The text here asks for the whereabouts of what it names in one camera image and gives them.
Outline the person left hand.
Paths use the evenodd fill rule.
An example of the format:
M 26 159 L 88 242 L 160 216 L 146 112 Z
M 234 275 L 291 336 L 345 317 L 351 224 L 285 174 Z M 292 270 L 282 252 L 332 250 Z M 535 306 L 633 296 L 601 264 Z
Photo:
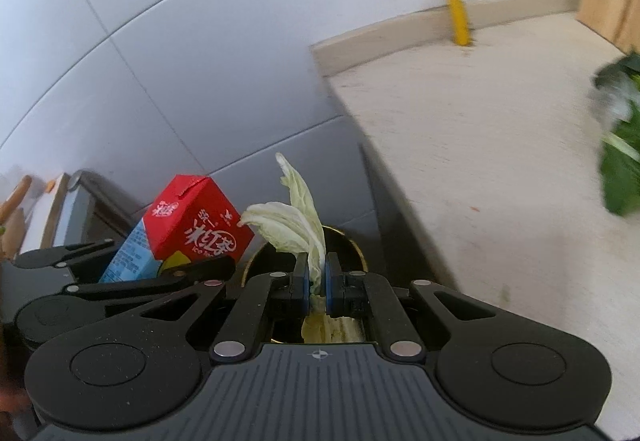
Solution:
M 12 417 L 30 406 L 26 392 L 12 383 L 9 377 L 8 358 L 4 339 L 0 343 L 0 411 L 1 426 L 11 427 Z

